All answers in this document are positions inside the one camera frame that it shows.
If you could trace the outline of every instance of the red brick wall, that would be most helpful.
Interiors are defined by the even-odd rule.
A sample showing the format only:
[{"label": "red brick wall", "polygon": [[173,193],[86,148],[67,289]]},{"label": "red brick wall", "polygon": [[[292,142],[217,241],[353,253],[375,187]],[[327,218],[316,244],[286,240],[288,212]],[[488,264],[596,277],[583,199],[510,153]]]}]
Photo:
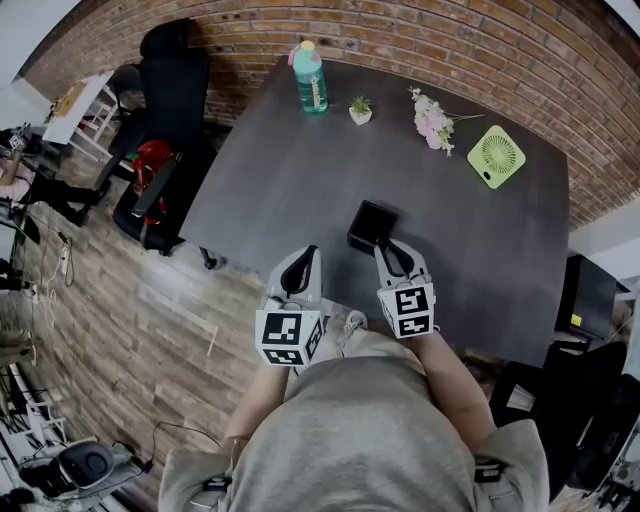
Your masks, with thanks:
[{"label": "red brick wall", "polygon": [[572,227],[640,188],[640,43],[601,0],[84,0],[23,74],[55,97],[138,61],[143,35],[181,17],[211,55],[207,115],[220,122],[308,38],[325,58],[455,91],[563,149]]}]

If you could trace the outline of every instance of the wall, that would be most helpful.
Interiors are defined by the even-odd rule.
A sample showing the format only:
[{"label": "wall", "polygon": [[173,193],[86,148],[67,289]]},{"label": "wall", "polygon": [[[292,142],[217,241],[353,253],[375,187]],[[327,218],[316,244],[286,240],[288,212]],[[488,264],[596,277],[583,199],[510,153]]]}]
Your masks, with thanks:
[{"label": "wall", "polygon": [[640,35],[640,7],[635,0],[605,0]]},{"label": "wall", "polygon": [[0,88],[0,130],[31,123],[41,126],[49,113],[49,102],[26,80],[18,79]]},{"label": "wall", "polygon": [[569,247],[619,281],[640,275],[640,199],[575,230]]},{"label": "wall", "polygon": [[0,1],[0,88],[13,81],[33,50],[79,2]]},{"label": "wall", "polygon": [[452,90],[563,149],[572,228],[640,187],[640,44],[601,0],[83,0],[23,72],[52,98],[138,61],[144,33],[187,16],[211,55],[207,115],[220,122],[309,38],[325,58]]}]

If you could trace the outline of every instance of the black chair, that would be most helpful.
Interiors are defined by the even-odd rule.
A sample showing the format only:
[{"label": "black chair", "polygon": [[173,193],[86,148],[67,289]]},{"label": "black chair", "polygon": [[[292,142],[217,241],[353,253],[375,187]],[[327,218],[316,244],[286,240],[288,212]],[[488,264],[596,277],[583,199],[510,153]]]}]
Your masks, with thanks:
[{"label": "black chair", "polygon": [[147,134],[146,109],[136,108],[133,111],[122,105],[122,95],[127,92],[142,93],[142,80],[137,66],[127,64],[116,69],[109,81],[118,103],[120,128],[109,144],[109,153],[113,156],[102,170],[96,186],[100,189],[110,176],[118,176],[127,181],[134,180],[131,171],[123,169],[119,164],[123,158],[140,147]]},{"label": "black chair", "polygon": [[[585,443],[594,437],[600,441],[603,429],[618,428],[609,422],[607,411],[616,402],[621,385],[628,387],[629,380],[637,385],[633,377],[621,376],[626,359],[623,343],[609,343],[591,352],[586,348],[584,343],[555,342],[542,369],[508,363],[490,400],[499,427],[527,418],[535,421],[547,456],[551,500],[565,485],[595,490],[587,489],[587,482],[602,481],[601,471],[588,476],[584,469],[577,469],[588,465],[582,459]],[[507,406],[516,385],[535,397],[531,411]],[[640,408],[634,411],[637,419]]]},{"label": "black chair", "polygon": [[[133,184],[129,185],[113,213],[122,231],[163,255],[183,242],[178,236],[180,228],[216,156],[203,131],[209,57],[202,48],[188,47],[190,23],[188,19],[172,21],[147,33],[140,45],[143,60],[138,66],[146,130],[137,146],[164,140],[181,154],[180,161],[168,161],[140,197]],[[124,156],[122,151],[114,152],[111,160],[119,162],[119,156]],[[117,162],[112,161],[100,177],[102,183],[115,174]],[[146,224],[145,214],[160,198],[167,209],[165,217],[157,225]],[[216,261],[205,249],[201,252],[205,266],[213,268]]]}]

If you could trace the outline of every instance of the small fan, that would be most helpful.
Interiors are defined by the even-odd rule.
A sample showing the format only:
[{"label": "small fan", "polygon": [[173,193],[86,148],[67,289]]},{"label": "small fan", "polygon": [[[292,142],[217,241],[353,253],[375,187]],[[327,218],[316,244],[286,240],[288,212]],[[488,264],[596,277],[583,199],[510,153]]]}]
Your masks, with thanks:
[{"label": "small fan", "polygon": [[486,184],[495,189],[522,167],[526,158],[511,137],[494,125],[469,151],[467,160]]}]

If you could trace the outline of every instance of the pink flowers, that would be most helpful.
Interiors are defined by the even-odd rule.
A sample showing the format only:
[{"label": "pink flowers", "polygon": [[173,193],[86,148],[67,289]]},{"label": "pink flowers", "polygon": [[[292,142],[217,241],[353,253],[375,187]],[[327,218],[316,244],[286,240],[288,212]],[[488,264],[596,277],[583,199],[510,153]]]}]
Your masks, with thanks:
[{"label": "pink flowers", "polygon": [[415,101],[415,123],[418,133],[422,135],[431,149],[443,149],[451,156],[453,144],[449,138],[453,133],[453,120],[447,117],[438,105],[427,96],[420,94],[420,89],[409,88]]}]

